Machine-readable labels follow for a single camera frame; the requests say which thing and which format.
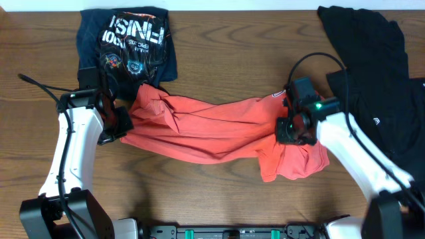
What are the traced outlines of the red-orange t-shirt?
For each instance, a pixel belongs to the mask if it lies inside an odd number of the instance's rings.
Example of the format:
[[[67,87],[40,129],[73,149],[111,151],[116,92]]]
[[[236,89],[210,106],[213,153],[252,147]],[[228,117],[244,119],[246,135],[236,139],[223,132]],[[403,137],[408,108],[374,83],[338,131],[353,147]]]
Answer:
[[[275,136],[276,120],[288,115],[281,91],[264,98],[215,105],[139,87],[129,110],[133,129],[121,141],[189,163],[212,165],[258,158],[266,183],[281,175],[306,178],[329,164],[320,143],[286,145]]]

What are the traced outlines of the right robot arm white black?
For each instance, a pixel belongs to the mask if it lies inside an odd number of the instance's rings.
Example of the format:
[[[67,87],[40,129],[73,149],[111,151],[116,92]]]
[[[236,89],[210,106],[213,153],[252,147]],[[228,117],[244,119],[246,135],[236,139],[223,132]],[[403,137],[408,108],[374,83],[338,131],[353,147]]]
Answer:
[[[288,115],[276,122],[276,139],[326,147],[355,180],[368,202],[364,218],[340,216],[315,238],[423,238],[424,183],[400,169],[366,136],[337,98],[286,98]]]

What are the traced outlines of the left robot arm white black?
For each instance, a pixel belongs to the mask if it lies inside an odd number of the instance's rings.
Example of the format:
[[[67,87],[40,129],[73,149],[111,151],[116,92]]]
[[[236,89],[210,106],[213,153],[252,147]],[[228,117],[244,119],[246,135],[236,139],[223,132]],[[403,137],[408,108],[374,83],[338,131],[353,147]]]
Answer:
[[[19,216],[29,238],[138,238],[136,220],[112,220],[92,194],[96,147],[132,128],[107,90],[65,93],[57,99],[60,124],[50,171]]]

